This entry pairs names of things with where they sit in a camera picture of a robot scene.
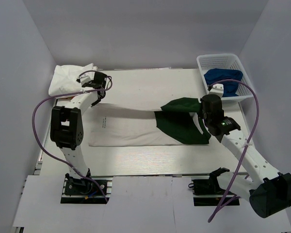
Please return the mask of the white and green t-shirt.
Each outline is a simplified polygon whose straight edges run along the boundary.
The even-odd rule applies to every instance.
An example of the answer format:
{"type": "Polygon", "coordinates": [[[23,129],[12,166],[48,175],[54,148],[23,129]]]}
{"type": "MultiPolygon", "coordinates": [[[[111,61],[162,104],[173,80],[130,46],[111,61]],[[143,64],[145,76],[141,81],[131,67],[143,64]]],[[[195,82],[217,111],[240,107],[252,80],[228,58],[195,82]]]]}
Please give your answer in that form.
{"type": "Polygon", "coordinates": [[[157,109],[130,109],[101,103],[94,107],[91,147],[207,145],[210,133],[199,118],[196,98],[172,100],[157,109]]]}

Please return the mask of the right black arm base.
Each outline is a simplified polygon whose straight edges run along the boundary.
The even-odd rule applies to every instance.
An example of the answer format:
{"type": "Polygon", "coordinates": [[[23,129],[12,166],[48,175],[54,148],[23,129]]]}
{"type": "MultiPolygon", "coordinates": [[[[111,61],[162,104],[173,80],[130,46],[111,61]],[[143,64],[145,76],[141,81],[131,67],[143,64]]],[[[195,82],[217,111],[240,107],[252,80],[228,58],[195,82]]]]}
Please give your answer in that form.
{"type": "Polygon", "coordinates": [[[219,168],[209,174],[208,178],[193,179],[188,188],[193,192],[195,207],[217,206],[225,190],[219,187],[217,177],[225,172],[227,168],[219,168]]]}

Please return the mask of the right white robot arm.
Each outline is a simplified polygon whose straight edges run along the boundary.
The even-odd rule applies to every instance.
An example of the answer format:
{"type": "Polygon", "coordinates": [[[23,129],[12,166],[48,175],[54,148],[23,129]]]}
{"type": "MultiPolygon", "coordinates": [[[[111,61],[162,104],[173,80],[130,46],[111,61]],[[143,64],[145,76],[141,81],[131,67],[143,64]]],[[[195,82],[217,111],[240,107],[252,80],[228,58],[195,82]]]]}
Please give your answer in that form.
{"type": "Polygon", "coordinates": [[[219,168],[210,173],[210,190],[219,194],[228,189],[248,201],[261,218],[291,207],[291,174],[281,173],[246,141],[240,125],[225,116],[219,96],[205,95],[201,104],[209,133],[237,158],[250,177],[246,180],[227,168],[219,168]]]}

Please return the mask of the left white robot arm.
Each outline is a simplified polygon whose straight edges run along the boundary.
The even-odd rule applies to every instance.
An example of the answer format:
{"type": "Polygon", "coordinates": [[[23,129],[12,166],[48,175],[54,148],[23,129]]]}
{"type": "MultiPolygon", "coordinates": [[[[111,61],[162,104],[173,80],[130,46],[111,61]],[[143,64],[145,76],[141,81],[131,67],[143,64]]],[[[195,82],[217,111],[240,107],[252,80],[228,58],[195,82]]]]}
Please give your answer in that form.
{"type": "Polygon", "coordinates": [[[110,76],[100,71],[85,71],[77,82],[82,88],[88,88],[79,94],[72,94],[72,99],[63,106],[55,106],[51,112],[50,139],[60,148],[69,164],[69,174],[78,179],[76,188],[83,194],[93,188],[90,168],[85,164],[81,151],[83,141],[82,114],[95,106],[106,96],[107,81],[110,76]]]}

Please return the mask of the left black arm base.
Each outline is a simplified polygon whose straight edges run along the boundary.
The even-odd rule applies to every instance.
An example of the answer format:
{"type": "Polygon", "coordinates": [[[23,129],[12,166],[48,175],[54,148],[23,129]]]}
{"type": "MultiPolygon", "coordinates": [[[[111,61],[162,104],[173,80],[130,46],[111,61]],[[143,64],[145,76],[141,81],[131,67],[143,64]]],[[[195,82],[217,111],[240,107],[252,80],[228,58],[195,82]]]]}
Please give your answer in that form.
{"type": "Polygon", "coordinates": [[[97,184],[84,179],[66,177],[63,185],[61,204],[106,204],[112,190],[112,180],[98,179],[97,184]]]}

